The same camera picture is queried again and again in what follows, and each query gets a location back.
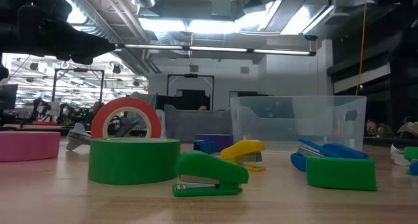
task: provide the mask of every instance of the green object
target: green object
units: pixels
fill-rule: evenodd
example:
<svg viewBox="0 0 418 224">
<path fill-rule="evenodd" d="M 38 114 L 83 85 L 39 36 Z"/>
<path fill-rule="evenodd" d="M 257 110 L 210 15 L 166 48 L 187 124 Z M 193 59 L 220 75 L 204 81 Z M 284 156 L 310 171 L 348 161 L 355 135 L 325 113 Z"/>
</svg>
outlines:
<svg viewBox="0 0 418 224">
<path fill-rule="evenodd" d="M 315 187 L 378 190 L 375 161 L 309 156 L 306 167 L 308 184 Z"/>
<path fill-rule="evenodd" d="M 237 195 L 241 192 L 240 184 L 248 182 L 245 167 L 225 161 L 203 152 L 184 152 L 176 165 L 181 175 L 217 180 L 219 184 L 174 184 L 172 192 L 176 197 Z"/>
<path fill-rule="evenodd" d="M 418 147 L 408 146 L 404 150 L 405 159 L 418 159 Z"/>
<path fill-rule="evenodd" d="M 177 176 L 180 141 L 160 138 L 91 140 L 89 179 L 113 185 L 163 182 Z"/>
</svg>

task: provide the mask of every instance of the gray bin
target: gray bin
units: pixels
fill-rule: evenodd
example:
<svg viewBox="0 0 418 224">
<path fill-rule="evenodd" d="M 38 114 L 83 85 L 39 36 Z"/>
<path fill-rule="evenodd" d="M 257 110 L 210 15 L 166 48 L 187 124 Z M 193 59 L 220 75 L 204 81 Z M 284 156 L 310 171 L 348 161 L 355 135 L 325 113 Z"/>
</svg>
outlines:
<svg viewBox="0 0 418 224">
<path fill-rule="evenodd" d="M 233 133 L 230 111 L 177 110 L 164 105 L 167 138 L 193 142 L 197 134 Z"/>
</svg>

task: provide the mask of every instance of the yellow cable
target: yellow cable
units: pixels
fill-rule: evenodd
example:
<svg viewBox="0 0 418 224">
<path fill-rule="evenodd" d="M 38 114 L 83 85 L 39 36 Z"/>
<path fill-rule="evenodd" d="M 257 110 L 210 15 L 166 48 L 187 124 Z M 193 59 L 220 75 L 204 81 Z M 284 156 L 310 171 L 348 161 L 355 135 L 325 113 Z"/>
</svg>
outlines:
<svg viewBox="0 0 418 224">
<path fill-rule="evenodd" d="M 361 52 L 360 52 L 360 70 L 359 70 L 359 81 L 357 83 L 357 88 L 355 90 L 355 95 L 359 94 L 359 87 L 361 81 L 361 71 L 363 68 L 363 55 L 364 55 L 364 38 L 366 36 L 366 11 L 367 11 L 367 0 L 364 3 L 364 12 L 363 12 L 363 31 L 361 36 Z"/>
</svg>

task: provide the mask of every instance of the blue stapler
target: blue stapler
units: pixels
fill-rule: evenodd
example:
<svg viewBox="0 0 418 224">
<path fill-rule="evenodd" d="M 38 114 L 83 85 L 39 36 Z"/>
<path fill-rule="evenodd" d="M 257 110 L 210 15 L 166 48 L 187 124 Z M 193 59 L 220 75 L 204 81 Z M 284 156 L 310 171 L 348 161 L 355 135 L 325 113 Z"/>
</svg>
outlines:
<svg viewBox="0 0 418 224">
<path fill-rule="evenodd" d="M 207 154 L 213 154 L 216 150 L 216 143 L 208 140 L 196 140 L 193 143 L 193 150 L 201 151 Z"/>
<path fill-rule="evenodd" d="M 306 157 L 336 157 L 346 159 L 368 159 L 366 153 L 354 150 L 338 143 L 328 143 L 320 146 L 309 140 L 298 139 L 304 145 L 299 146 L 298 151 L 290 156 L 290 160 L 297 169 L 306 172 Z"/>
</svg>

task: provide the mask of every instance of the yellow stapler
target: yellow stapler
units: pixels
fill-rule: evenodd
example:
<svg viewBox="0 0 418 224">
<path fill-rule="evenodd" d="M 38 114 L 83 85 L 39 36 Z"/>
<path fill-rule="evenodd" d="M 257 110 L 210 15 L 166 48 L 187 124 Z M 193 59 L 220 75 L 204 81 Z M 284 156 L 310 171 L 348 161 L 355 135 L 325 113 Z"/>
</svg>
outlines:
<svg viewBox="0 0 418 224">
<path fill-rule="evenodd" d="M 223 149 L 221 158 L 242 165 L 249 171 L 260 172 L 266 170 L 266 167 L 254 166 L 245 162 L 262 161 L 261 151 L 265 149 L 264 143 L 259 140 L 242 140 Z"/>
</svg>

